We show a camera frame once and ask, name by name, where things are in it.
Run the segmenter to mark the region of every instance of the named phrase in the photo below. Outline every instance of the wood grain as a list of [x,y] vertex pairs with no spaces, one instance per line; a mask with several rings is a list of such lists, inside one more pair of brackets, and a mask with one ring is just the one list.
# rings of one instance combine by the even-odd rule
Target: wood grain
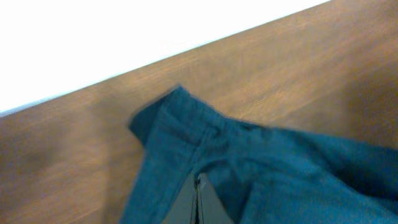
[[127,122],[178,83],[234,118],[398,147],[398,2],[331,1],[1,118],[0,223],[116,223],[144,154]]

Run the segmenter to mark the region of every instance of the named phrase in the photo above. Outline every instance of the wooden table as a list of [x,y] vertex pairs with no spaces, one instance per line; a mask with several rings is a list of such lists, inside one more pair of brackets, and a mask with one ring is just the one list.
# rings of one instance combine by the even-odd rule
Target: wooden table
[[328,2],[1,118],[0,223],[116,223],[144,154],[127,122],[178,83],[234,118],[398,147],[398,2]]

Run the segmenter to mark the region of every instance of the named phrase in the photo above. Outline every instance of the white background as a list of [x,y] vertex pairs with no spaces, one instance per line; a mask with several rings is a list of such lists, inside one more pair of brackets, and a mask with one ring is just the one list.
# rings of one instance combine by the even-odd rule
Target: white background
[[0,0],[0,116],[327,0]]

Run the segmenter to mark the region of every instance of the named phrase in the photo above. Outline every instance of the crumpled cloth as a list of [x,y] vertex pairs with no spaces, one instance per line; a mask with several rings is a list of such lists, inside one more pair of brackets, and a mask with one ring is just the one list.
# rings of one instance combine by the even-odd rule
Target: crumpled cloth
[[227,118],[183,88],[139,112],[146,153],[120,223],[161,223],[191,171],[235,223],[398,223],[398,151]]

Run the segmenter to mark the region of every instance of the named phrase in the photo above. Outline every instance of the blue cloth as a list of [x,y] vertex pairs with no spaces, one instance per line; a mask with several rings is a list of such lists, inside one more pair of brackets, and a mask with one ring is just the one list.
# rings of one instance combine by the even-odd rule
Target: blue cloth
[[235,223],[398,223],[398,151],[226,118],[178,88],[131,131],[146,154],[120,223],[160,223],[206,172]]

